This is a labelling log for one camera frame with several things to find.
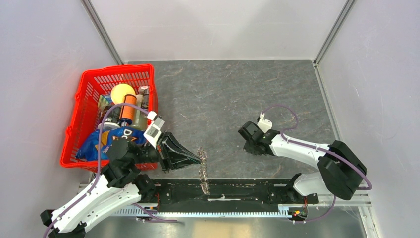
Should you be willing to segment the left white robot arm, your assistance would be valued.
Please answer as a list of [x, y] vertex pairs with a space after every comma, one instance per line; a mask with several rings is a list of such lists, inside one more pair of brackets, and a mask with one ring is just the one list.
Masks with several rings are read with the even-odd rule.
[[156, 186], [148, 175], [141, 173], [137, 163], [156, 162], [169, 171], [201, 162], [171, 132], [165, 132], [156, 145], [115, 139], [106, 155], [108, 163], [82, 192], [62, 207], [41, 213], [47, 226], [45, 238], [83, 238], [89, 228], [120, 208], [139, 201], [153, 201]]

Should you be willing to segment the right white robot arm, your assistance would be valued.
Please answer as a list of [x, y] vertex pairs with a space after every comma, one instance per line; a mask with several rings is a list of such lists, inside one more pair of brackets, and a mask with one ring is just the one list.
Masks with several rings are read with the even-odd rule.
[[286, 197], [293, 203], [322, 192], [351, 200], [357, 190], [372, 188], [367, 168], [342, 141], [311, 143], [277, 130], [261, 129], [252, 121], [246, 122], [238, 132], [245, 139], [244, 150], [250, 154], [286, 157], [318, 170], [292, 180], [292, 185], [286, 188]]

